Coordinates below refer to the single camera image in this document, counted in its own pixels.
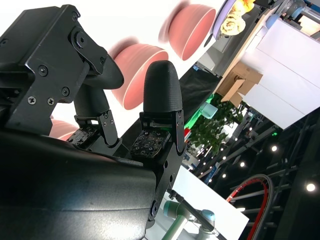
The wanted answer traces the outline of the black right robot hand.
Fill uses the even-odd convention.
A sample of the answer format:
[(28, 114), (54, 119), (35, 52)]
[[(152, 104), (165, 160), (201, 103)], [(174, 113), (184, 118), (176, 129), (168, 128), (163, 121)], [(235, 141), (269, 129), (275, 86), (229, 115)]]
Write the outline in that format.
[(174, 65), (147, 69), (141, 132), (122, 145), (104, 91), (124, 76), (70, 4), (24, 10), (0, 38), (0, 237), (141, 240), (186, 149)]

